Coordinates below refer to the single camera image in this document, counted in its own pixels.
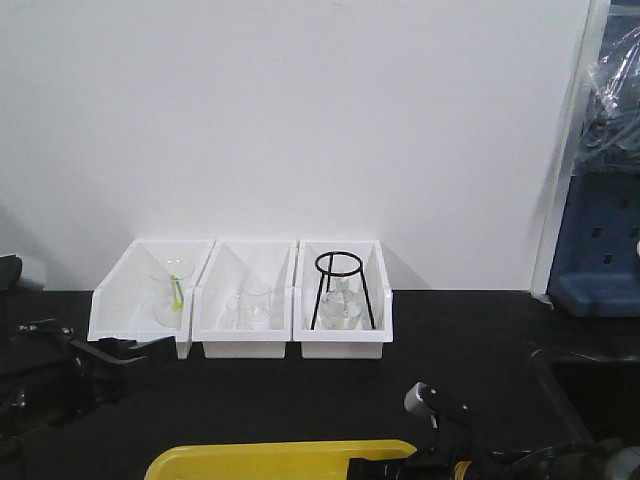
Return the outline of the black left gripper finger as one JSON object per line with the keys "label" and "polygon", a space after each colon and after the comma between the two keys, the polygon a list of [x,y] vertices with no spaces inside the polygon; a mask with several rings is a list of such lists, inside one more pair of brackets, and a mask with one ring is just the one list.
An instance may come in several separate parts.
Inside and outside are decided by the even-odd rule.
{"label": "black left gripper finger", "polygon": [[140,342],[103,338],[97,347],[122,365],[159,365],[176,360],[176,342],[171,336]]}

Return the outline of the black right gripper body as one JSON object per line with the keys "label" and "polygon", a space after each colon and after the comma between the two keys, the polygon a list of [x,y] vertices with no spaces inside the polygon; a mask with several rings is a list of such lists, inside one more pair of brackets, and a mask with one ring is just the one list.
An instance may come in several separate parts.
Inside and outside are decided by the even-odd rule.
{"label": "black right gripper body", "polygon": [[480,461],[474,447],[474,427],[469,407],[451,400],[427,385],[427,403],[438,414],[439,429],[433,442],[405,458],[372,460],[352,457],[349,479],[478,479]]}

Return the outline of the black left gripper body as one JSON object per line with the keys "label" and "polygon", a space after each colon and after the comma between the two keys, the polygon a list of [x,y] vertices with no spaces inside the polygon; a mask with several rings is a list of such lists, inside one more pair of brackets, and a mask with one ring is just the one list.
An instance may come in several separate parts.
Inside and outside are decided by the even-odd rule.
{"label": "black left gripper body", "polygon": [[19,325],[1,341],[1,423],[62,423],[116,402],[126,392],[129,365],[55,319]]}

